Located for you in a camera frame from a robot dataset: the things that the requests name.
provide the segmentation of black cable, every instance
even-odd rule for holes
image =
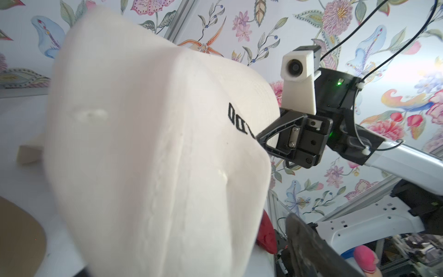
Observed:
[[[404,140],[403,139],[399,139],[399,140],[396,140],[396,142],[398,142],[398,144],[395,145],[395,146],[392,146],[392,147],[389,147],[389,148],[385,148],[385,149],[376,149],[375,151],[388,151],[388,150],[395,149],[395,148],[399,147],[400,145],[402,145],[404,143]]]
[[[284,218],[286,218],[286,217],[281,217],[281,218],[277,219],[277,226],[278,226],[278,228],[280,229],[281,234],[282,234],[283,236],[286,237],[286,234],[283,232],[283,230],[281,230],[280,224],[278,223],[278,221],[279,221],[280,219],[284,219]]]
[[[365,77],[363,77],[362,81],[365,80],[366,78],[368,78],[372,73],[377,71],[380,67],[384,66],[387,62],[392,60],[395,56],[400,54],[404,49],[406,49],[406,47],[409,46],[409,44],[411,44],[412,42],[415,41],[415,39],[423,32],[423,30],[427,27],[427,25],[431,21],[432,17],[434,16],[435,11],[437,9],[437,4],[438,4],[438,0],[435,0],[435,4],[434,4],[434,7],[432,8],[432,12],[431,12],[430,16],[428,17],[428,19],[426,20],[426,22],[424,23],[422,28],[416,33],[416,35],[407,44],[405,44],[399,51],[397,51],[394,55],[392,55],[389,59],[385,60],[381,65],[377,66],[373,71],[369,72]]]
[[[327,55],[329,55],[332,51],[334,51],[335,49],[337,49],[338,47],[340,47],[343,43],[345,43],[345,41],[347,41],[349,38],[351,38],[351,36],[353,36],[362,26],[363,24],[366,23],[366,21],[368,21],[369,18],[371,18],[371,16],[373,16],[378,9],[380,9],[386,2],[388,2],[389,0],[384,0],[383,2],[380,3],[380,5],[378,5],[375,10],[372,11],[372,13],[370,13],[368,15],[368,17],[366,17],[366,19],[357,27],[355,28],[355,30],[349,35],[347,36],[342,42],[340,42],[339,44],[337,44],[334,48],[332,48],[331,50],[329,50],[328,52],[326,52],[326,54],[324,54],[320,61],[323,60]]]
[[[353,109],[354,109],[354,107],[355,107],[355,98],[357,98],[357,94],[358,94],[358,90],[355,90],[355,93],[354,93],[354,106],[353,106]],[[359,136],[359,134],[358,134],[358,132],[357,132],[357,124],[355,124],[355,123],[354,123],[354,128],[355,128],[355,135],[356,135],[358,141],[362,144],[362,146],[367,147],[367,145],[365,145],[365,144],[363,143],[363,141],[361,140],[361,138],[360,138],[360,136]],[[375,149],[375,151],[388,151],[388,150],[395,149],[395,148],[399,147],[400,145],[402,145],[402,144],[404,143],[404,140],[403,140],[403,139],[399,139],[399,140],[396,140],[396,142],[398,142],[398,144],[395,145],[395,146],[392,146],[392,147],[389,147],[389,148],[385,148],[385,149]]]

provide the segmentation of white baseball cap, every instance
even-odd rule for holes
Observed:
[[[48,100],[44,163],[97,277],[242,276],[280,116],[254,70],[97,7],[68,32]]]

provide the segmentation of white bracket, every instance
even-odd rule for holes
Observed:
[[[409,206],[387,195],[379,201],[342,217],[319,222],[317,232],[338,254],[381,238],[424,231],[420,217]]]

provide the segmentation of camera housing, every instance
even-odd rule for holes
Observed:
[[[320,76],[321,47],[300,46],[283,56],[281,107],[301,113],[316,114],[314,80]]]

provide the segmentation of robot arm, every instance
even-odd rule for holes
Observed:
[[[361,78],[319,68],[320,46],[301,46],[283,57],[281,117],[257,135],[271,155],[304,168],[317,165],[325,146],[360,165],[382,169],[443,195],[443,162],[367,130],[354,122]],[[279,135],[276,148],[266,144]]]

